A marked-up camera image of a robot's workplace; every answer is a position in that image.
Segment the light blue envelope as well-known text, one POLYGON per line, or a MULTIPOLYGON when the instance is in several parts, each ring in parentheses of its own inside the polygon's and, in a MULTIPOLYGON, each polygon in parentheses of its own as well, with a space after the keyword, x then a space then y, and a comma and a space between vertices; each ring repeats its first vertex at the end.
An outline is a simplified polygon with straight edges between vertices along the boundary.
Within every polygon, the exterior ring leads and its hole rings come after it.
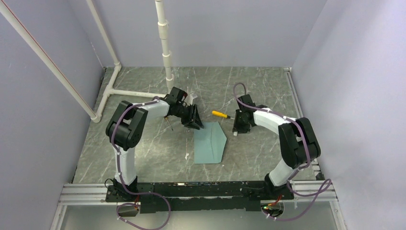
POLYGON ((222 161, 227 137, 218 122, 203 122, 194 130, 194 164, 217 164, 222 161))

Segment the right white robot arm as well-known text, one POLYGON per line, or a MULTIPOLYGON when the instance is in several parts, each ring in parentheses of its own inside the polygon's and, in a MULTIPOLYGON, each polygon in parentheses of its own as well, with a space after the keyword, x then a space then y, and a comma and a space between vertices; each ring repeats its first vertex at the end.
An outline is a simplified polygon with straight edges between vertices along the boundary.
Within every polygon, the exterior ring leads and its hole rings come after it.
POLYGON ((265 176, 264 194, 270 199, 282 193, 282 186, 321 155, 321 148, 308 118, 283 116, 266 106, 257 107, 250 95, 237 97, 238 109, 232 132, 248 133, 252 127, 266 128, 279 136, 282 159, 265 176))

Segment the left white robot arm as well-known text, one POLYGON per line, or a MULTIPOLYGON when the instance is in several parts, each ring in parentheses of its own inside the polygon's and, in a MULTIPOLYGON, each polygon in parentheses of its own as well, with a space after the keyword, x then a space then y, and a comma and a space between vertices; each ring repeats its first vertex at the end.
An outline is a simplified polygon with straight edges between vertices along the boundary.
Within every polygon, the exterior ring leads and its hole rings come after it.
POLYGON ((138 193, 134 148, 139 143, 148 120, 175 116, 186 128, 204 128, 197 105, 187 104, 187 96, 187 92, 174 87, 164 97, 155 96, 148 102, 121 101, 118 104, 105 133, 116 157, 113 184, 119 189, 118 194, 123 200, 132 201, 138 193))

